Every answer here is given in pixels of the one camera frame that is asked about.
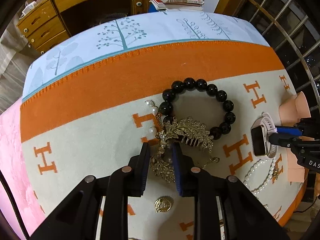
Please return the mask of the pink smartwatch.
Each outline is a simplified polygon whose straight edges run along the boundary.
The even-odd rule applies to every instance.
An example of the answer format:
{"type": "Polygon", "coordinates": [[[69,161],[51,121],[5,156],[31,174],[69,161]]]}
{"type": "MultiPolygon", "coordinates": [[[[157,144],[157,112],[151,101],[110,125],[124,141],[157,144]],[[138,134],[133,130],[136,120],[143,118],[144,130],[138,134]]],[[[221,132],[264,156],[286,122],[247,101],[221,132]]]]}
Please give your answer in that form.
{"type": "Polygon", "coordinates": [[[269,113],[263,112],[251,127],[253,152],[256,157],[273,159],[276,156],[278,146],[269,142],[269,136],[277,133],[277,128],[269,113]]]}

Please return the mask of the gold rhinestone hair comb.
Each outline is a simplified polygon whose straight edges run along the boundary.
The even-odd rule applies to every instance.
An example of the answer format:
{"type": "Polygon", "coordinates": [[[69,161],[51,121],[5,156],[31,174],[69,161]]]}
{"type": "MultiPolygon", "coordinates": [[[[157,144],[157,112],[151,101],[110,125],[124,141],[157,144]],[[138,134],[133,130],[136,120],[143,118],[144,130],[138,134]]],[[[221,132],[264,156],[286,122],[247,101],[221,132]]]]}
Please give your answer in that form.
{"type": "Polygon", "coordinates": [[[214,137],[205,124],[193,120],[192,117],[172,121],[164,121],[162,129],[156,134],[159,140],[157,152],[150,159],[150,167],[154,174],[164,179],[167,183],[175,182],[173,157],[165,160],[165,152],[172,148],[174,142],[181,142],[187,146],[199,148],[209,155],[209,161],[203,165],[218,163],[220,158],[211,155],[214,137]]]}

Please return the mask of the pink jewelry tray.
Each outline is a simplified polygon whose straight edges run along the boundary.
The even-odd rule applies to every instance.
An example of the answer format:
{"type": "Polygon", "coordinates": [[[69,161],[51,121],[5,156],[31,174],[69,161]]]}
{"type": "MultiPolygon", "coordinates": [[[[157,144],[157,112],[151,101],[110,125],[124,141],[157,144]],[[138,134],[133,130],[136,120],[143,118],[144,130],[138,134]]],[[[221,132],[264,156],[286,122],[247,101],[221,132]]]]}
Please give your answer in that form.
{"type": "MultiPolygon", "coordinates": [[[[285,133],[299,136],[301,131],[294,127],[302,118],[310,118],[310,110],[303,92],[291,96],[279,106],[279,116],[285,133]]],[[[287,149],[287,180],[289,182],[303,183],[308,169],[297,164],[297,157],[287,149]]]]}

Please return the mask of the gold round brooch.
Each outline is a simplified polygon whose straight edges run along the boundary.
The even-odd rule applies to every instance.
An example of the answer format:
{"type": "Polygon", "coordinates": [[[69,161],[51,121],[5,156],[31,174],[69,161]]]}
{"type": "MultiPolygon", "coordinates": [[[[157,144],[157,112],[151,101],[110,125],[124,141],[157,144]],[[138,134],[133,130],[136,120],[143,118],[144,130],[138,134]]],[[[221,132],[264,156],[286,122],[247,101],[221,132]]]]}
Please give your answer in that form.
{"type": "Polygon", "coordinates": [[[156,199],[154,206],[156,213],[159,212],[168,212],[174,204],[173,198],[170,196],[161,196],[156,199]]]}

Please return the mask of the orange H-pattern blanket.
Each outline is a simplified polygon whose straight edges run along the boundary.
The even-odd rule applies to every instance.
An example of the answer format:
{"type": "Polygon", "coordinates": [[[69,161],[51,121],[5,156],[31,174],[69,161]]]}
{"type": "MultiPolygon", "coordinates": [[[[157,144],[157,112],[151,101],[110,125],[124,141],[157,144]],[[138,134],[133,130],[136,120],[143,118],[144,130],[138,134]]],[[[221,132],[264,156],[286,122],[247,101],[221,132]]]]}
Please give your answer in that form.
{"type": "Polygon", "coordinates": [[[231,132],[207,152],[182,146],[195,165],[242,181],[256,200],[285,225],[306,183],[287,180],[287,149],[256,157],[251,127],[267,112],[281,125],[279,106],[296,95],[272,48],[234,41],[186,41],[138,48],[87,64],[21,104],[21,141],[28,177],[45,215],[87,175],[108,176],[128,164],[147,142],[159,147],[156,119],[162,93],[191,77],[227,93],[234,104],[231,132]]]}

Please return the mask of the pink quilt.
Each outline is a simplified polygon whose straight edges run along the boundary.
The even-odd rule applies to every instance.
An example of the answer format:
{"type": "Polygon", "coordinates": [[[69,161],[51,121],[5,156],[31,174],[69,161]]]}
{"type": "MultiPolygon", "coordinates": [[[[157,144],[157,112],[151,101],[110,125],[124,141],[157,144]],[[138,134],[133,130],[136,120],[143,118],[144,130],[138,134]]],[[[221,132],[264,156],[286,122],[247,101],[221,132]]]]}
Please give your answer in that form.
{"type": "Polygon", "coordinates": [[[6,179],[23,223],[29,235],[44,221],[45,214],[39,204],[26,169],[20,133],[20,106],[18,99],[1,114],[1,172],[6,179]]]}

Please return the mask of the metal window grille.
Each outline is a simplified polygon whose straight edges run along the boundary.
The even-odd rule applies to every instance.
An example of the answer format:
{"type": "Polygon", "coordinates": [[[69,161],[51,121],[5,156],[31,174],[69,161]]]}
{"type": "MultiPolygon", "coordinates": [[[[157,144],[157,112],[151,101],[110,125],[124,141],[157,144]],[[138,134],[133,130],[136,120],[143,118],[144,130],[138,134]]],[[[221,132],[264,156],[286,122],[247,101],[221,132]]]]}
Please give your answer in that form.
{"type": "Polygon", "coordinates": [[[295,0],[244,0],[236,14],[261,33],[285,67],[297,92],[319,118],[319,31],[295,0]]]}

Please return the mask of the light blue leaf bedsheet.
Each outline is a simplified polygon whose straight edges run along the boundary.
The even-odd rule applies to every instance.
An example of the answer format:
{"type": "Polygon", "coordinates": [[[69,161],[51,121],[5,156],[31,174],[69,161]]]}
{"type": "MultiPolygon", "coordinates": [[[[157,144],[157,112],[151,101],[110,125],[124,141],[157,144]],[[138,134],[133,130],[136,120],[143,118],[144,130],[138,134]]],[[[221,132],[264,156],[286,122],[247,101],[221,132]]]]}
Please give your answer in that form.
{"type": "Polygon", "coordinates": [[[83,31],[36,59],[27,71],[22,100],[87,64],[138,48],[196,40],[268,45],[251,23],[232,16],[168,10],[124,17],[83,31]]]}

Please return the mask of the stack of magazines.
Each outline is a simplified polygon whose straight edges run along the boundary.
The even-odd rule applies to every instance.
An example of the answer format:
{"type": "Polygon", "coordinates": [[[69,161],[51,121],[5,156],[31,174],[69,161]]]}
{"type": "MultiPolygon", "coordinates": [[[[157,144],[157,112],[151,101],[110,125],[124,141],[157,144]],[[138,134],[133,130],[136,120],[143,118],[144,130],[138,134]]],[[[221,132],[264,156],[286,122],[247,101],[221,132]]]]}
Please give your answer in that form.
{"type": "Polygon", "coordinates": [[[156,10],[197,10],[202,11],[203,0],[149,0],[156,10]]]}

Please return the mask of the wooden desk with drawers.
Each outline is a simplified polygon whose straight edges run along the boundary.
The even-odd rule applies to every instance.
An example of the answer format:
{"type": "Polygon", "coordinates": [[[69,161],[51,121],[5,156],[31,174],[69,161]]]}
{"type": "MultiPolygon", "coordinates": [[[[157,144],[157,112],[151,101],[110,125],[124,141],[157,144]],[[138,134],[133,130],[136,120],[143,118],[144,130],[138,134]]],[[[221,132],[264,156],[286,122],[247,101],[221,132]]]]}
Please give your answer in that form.
{"type": "Polygon", "coordinates": [[[149,0],[40,0],[17,27],[28,45],[44,54],[95,25],[148,9],[149,0]]]}

